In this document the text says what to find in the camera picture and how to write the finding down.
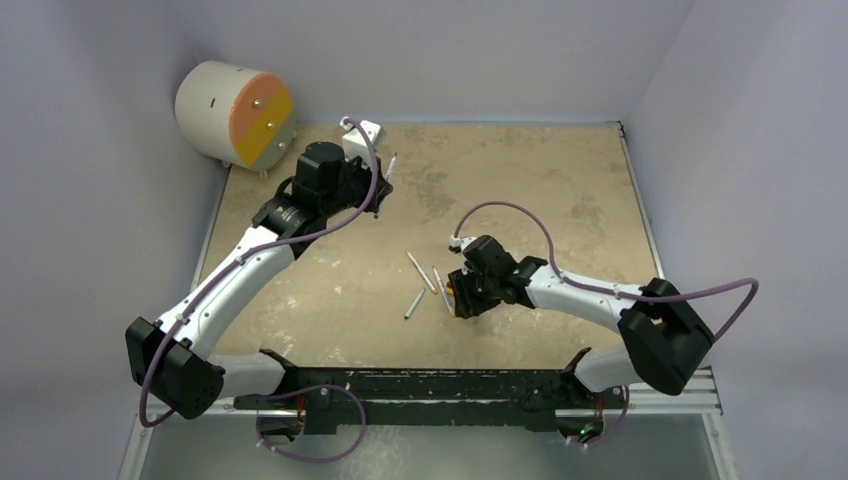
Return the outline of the white pen orange tip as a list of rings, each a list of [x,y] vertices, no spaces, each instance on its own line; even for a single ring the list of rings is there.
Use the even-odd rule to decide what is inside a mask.
[[[437,288],[439,289],[440,295],[441,295],[441,297],[442,297],[442,299],[443,299],[443,301],[446,305],[447,311],[449,312],[449,315],[451,317],[454,317],[455,316],[455,310],[454,310],[454,306],[453,306],[453,303],[452,303],[451,296],[448,293],[448,289],[446,287],[446,284],[444,283],[443,278],[442,278],[440,272],[438,271],[437,267],[433,266],[432,270],[433,270],[434,276],[436,278]]]

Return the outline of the white pen black end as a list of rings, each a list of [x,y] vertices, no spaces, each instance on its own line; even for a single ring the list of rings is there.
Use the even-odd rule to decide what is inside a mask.
[[[392,155],[390,161],[389,161],[388,167],[387,167],[387,169],[385,171],[385,175],[384,175],[385,181],[387,183],[391,182],[391,178],[392,178],[394,170],[395,170],[396,162],[397,162],[397,153],[394,153]]]

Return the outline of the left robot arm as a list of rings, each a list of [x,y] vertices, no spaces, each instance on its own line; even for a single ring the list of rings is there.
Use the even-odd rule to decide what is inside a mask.
[[[222,398],[260,395],[272,408],[297,399],[298,382],[270,353],[213,356],[254,297],[317,239],[376,213],[392,186],[374,142],[361,153],[313,142],[293,176],[265,201],[236,246],[176,306],[125,332],[130,369],[142,388],[138,419],[153,427],[177,413],[194,419]]]

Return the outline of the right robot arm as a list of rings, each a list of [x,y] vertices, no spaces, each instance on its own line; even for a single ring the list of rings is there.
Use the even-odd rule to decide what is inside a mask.
[[[715,342],[705,322],[674,286],[654,278],[644,286],[558,273],[546,260],[517,261],[492,236],[453,237],[449,249],[463,258],[449,275],[456,316],[480,316],[501,304],[565,313],[621,338],[618,346],[588,349],[564,371],[561,392],[584,407],[601,391],[645,383],[681,394]]]

